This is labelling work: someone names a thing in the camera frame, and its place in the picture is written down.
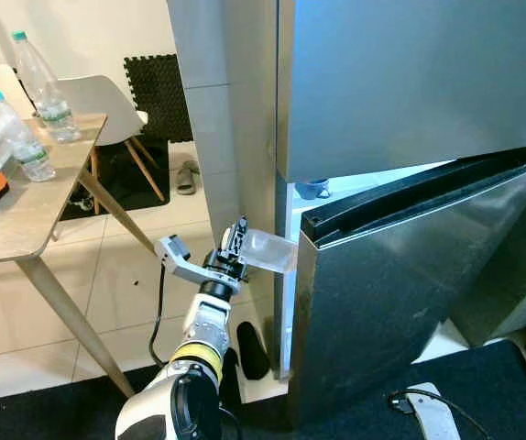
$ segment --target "power cord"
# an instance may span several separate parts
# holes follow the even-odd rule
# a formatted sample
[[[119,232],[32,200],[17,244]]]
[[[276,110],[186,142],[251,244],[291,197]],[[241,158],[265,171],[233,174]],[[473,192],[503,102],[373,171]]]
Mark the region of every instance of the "power cord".
[[[493,437],[489,435],[487,430],[479,422],[477,422],[473,417],[471,417],[464,409],[462,409],[456,403],[449,401],[448,399],[445,399],[444,397],[439,396],[438,394],[434,394],[433,392],[424,391],[424,390],[416,390],[414,388],[408,388],[406,390],[395,391],[395,392],[392,392],[388,396],[389,406],[395,409],[396,411],[399,411],[397,409],[397,405],[395,404],[393,400],[398,399],[399,397],[403,397],[405,394],[421,394],[422,396],[427,396],[427,397],[430,397],[431,399],[434,399],[436,401],[446,404],[449,408],[452,408],[455,411],[457,411],[459,414],[465,417],[473,426],[475,426],[475,428],[485,437],[486,440],[493,440]]]
[[[228,411],[224,406],[219,406],[218,409],[222,414],[226,415],[230,420],[233,421],[233,425],[236,429],[236,440],[243,440],[243,427],[236,416]]]
[[[153,345],[155,344],[155,338],[157,337],[157,333],[159,332],[159,325],[161,324],[161,316],[163,315],[163,288],[165,286],[165,266],[161,265],[161,275],[159,277],[159,299],[158,299],[158,305],[157,305],[157,317],[155,318],[155,324],[153,326],[153,333],[151,334],[151,337],[149,338],[149,354],[153,358],[153,361],[157,364],[157,366],[162,369],[166,365],[168,365],[168,362],[163,362],[159,356],[155,353],[155,349],[153,348]]]

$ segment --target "blue cup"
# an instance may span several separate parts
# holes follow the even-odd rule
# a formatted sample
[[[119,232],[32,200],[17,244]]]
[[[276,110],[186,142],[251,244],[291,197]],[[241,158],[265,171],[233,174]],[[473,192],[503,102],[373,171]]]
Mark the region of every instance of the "blue cup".
[[[305,200],[327,199],[331,195],[328,191],[328,179],[298,182],[296,183],[296,191]]]

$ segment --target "water bottle label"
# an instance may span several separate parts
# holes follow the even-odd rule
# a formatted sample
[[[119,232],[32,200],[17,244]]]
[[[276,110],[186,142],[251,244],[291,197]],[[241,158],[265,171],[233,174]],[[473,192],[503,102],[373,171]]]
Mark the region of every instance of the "water bottle label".
[[[29,156],[29,157],[24,158],[24,159],[19,159],[18,162],[21,165],[27,165],[27,164],[29,164],[31,162],[34,162],[34,161],[44,162],[48,158],[49,158],[49,156],[47,154],[47,151],[42,148],[41,151],[38,151],[38,153],[35,156]]]
[[[42,111],[39,113],[41,114],[41,119],[43,119],[45,122],[58,122],[61,121],[61,119],[71,116],[71,110],[69,108],[58,113],[47,111]]]

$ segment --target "slipper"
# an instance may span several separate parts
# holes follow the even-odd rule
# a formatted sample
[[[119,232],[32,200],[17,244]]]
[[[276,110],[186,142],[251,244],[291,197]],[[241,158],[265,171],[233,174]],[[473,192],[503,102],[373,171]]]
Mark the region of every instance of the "slipper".
[[[194,174],[200,174],[200,168],[198,167],[198,162],[196,162],[195,160],[186,160],[185,162],[183,162],[181,167],[183,169],[187,168]]]
[[[175,189],[178,194],[192,195],[196,192],[196,184],[193,181],[192,170],[182,168],[175,178]]]

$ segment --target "yellow band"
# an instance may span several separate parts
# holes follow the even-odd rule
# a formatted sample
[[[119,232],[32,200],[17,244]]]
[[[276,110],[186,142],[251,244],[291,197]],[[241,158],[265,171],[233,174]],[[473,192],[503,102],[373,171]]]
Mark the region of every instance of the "yellow band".
[[[208,362],[208,365],[210,365],[214,369],[216,377],[218,378],[218,382],[220,382],[223,379],[222,361],[218,354],[209,346],[196,343],[181,346],[180,348],[175,350],[175,353],[173,353],[170,362],[173,362],[175,359],[184,358],[186,356],[194,356],[196,358],[205,360],[206,362]]]

